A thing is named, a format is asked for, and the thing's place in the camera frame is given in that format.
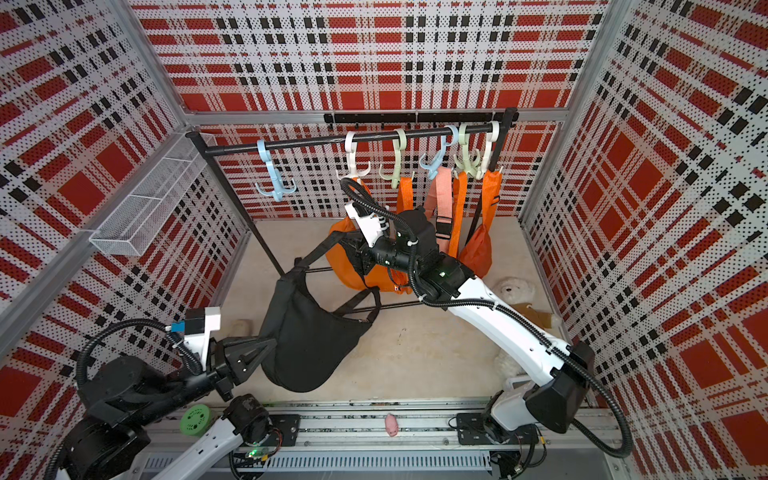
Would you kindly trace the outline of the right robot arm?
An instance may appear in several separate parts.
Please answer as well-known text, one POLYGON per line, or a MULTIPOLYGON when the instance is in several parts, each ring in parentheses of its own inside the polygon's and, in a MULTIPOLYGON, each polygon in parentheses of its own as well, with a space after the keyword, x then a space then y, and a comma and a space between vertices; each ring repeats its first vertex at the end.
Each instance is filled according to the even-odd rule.
POLYGON ((421 209, 396 214, 379 205, 361 183, 340 182, 349 203, 345 209, 362 234, 352 264, 380 265, 406 275, 418 301, 468 322, 527 374, 525 387, 504 389, 486 407, 485 435, 494 443, 508 442, 520 428, 540 424, 564 434, 575 427, 603 453, 628 457, 634 447, 628 421, 618 402, 594 374, 594 352, 586 343, 575 346, 557 338, 503 301, 468 266, 439 250, 434 225, 421 209), (608 445, 576 418, 588 391, 607 403, 621 435, 608 445))

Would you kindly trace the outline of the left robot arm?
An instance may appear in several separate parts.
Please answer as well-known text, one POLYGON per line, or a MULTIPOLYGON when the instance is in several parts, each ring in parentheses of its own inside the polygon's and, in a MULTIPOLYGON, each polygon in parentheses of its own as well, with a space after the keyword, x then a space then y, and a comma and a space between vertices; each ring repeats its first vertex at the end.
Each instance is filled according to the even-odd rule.
POLYGON ((243 384, 275 350, 274 338, 245 336, 215 340, 221 312, 217 307, 191 309, 183 320, 163 324, 129 319, 112 324, 87 342, 77 360, 77 394, 85 416, 54 450, 43 473, 46 479, 114 479, 127 472, 150 443, 146 426, 211 392, 228 402, 219 425, 227 437, 218 441, 210 462, 243 443, 259 442, 274 430, 266 409, 250 394, 235 397, 243 384), (87 362, 109 336, 131 327, 160 331, 182 361, 164 374, 135 356, 121 356, 94 376, 87 362))

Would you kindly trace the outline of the orange bag with black trim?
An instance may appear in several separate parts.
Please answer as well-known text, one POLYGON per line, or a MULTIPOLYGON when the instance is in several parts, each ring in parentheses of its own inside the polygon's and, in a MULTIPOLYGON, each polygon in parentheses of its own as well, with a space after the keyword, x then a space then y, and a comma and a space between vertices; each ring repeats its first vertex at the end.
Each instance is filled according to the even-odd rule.
POLYGON ((398 214, 414 209, 414 189, 411 177, 401 177, 398 185, 396 212, 398 214))

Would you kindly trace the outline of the pink bag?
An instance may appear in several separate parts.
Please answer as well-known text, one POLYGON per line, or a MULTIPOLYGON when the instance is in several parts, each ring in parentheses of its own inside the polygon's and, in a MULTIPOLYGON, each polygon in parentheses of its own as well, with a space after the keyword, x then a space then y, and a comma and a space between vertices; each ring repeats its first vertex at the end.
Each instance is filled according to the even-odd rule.
POLYGON ((434 221, 440 251, 448 254, 453 230, 453 180, 451 170, 447 167, 437 169, 424 208, 427 218, 434 221))

